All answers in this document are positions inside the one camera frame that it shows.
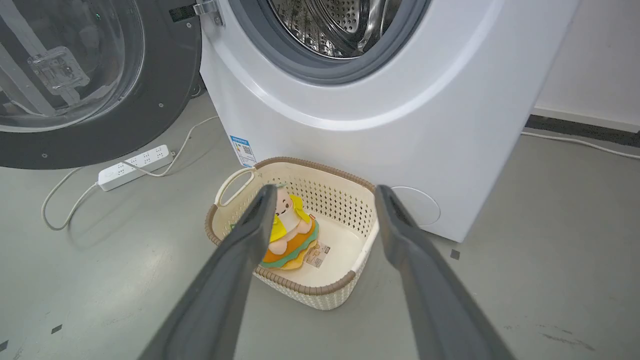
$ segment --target gray floor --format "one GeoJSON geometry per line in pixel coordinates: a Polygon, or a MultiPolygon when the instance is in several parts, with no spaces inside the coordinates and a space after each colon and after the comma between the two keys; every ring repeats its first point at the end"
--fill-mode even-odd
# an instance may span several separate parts
{"type": "MultiPolygon", "coordinates": [[[[208,97],[146,149],[177,148],[208,97]]],[[[94,165],[53,198],[63,221],[94,165]]],[[[133,359],[214,250],[204,216],[240,168],[219,123],[174,175],[96,191],[68,231],[40,221],[66,170],[0,168],[0,360],[133,359]],[[62,324],[62,329],[51,334],[62,324]]],[[[471,234],[444,254],[519,359],[640,358],[640,161],[522,137],[471,234]]],[[[237,359],[416,359],[399,276],[380,244],[351,298],[319,312],[254,279],[237,359]]]]}

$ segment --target brown basket rim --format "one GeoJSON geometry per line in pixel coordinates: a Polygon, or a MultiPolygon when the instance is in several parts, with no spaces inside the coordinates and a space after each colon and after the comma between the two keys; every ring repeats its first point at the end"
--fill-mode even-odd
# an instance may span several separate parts
{"type": "MultiPolygon", "coordinates": [[[[367,190],[369,190],[371,193],[374,193],[374,186],[372,183],[366,181],[365,179],[362,179],[361,177],[357,177],[355,175],[349,174],[348,172],[344,172],[341,170],[338,170],[336,168],[333,167],[329,167],[326,165],[322,165],[319,163],[314,163],[312,161],[307,161],[307,160],[301,160],[301,159],[296,159],[296,158],[289,158],[289,157],[278,157],[278,158],[270,158],[270,159],[266,159],[264,161],[261,161],[259,163],[257,163],[255,165],[256,169],[265,167],[266,165],[270,165],[270,164],[274,164],[274,163],[292,163],[295,165],[301,165],[304,167],[310,167],[310,168],[314,168],[316,170],[320,170],[320,171],[324,171],[327,172],[329,174],[332,175],[336,175],[339,177],[342,177],[344,179],[347,179],[349,181],[352,181],[356,184],[362,185],[365,188],[367,188],[367,190]]],[[[207,212],[207,218],[205,219],[205,230],[207,232],[207,236],[209,237],[209,239],[216,244],[216,246],[220,246],[220,244],[222,243],[222,240],[219,239],[214,233],[213,233],[213,216],[216,214],[216,211],[218,210],[218,207],[213,204],[211,206],[211,208],[209,209],[209,211],[207,212]]],[[[340,280],[334,282],[333,284],[329,284],[326,286],[304,286],[304,285],[300,285],[294,281],[288,280],[283,278],[282,276],[279,276],[277,274],[274,274],[273,272],[267,270],[266,268],[263,268],[262,266],[258,266],[254,272],[262,277],[264,277],[265,279],[269,279],[273,282],[275,282],[278,285],[284,286],[285,288],[295,291],[297,293],[300,294],[304,294],[304,295],[316,295],[316,296],[320,296],[320,295],[327,295],[327,294],[331,294],[335,291],[338,291],[340,289],[342,289],[343,287],[347,286],[347,284],[349,284],[349,282],[351,282],[351,280],[353,280],[353,278],[356,276],[356,273],[354,273],[353,270],[349,270],[349,272],[340,280]]]]}

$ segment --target power outlet socket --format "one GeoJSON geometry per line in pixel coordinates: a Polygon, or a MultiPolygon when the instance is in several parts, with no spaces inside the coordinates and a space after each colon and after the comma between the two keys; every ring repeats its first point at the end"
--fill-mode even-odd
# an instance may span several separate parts
{"type": "MultiPolygon", "coordinates": [[[[166,145],[160,145],[155,149],[145,151],[125,161],[143,168],[146,171],[154,171],[169,165],[173,161],[173,155],[166,145]]],[[[98,173],[98,185],[100,185],[104,191],[108,192],[142,175],[145,175],[142,171],[136,170],[125,163],[117,163],[98,173]]]]}

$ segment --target toy face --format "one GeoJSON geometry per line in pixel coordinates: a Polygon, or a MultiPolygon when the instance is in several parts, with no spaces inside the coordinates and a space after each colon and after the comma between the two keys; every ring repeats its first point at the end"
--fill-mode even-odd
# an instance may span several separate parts
{"type": "Polygon", "coordinates": [[[276,200],[276,215],[280,216],[288,211],[293,211],[293,200],[285,188],[278,189],[278,200],[276,200]]]}

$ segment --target baseboard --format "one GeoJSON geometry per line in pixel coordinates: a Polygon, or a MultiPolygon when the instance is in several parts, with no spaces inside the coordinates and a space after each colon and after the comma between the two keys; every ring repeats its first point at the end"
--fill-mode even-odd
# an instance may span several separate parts
{"type": "Polygon", "coordinates": [[[628,124],[626,122],[619,122],[607,119],[600,119],[597,117],[590,117],[587,115],[580,115],[575,113],[567,113],[564,111],[552,110],[536,106],[531,111],[533,115],[540,117],[549,117],[553,119],[566,120],[570,122],[578,122],[580,124],[594,125],[599,127],[606,127],[607,129],[615,129],[628,131],[629,133],[637,133],[640,131],[640,125],[628,124]]]}
{"type": "Polygon", "coordinates": [[[525,127],[640,148],[640,131],[624,131],[540,115],[529,116],[525,127]]]}

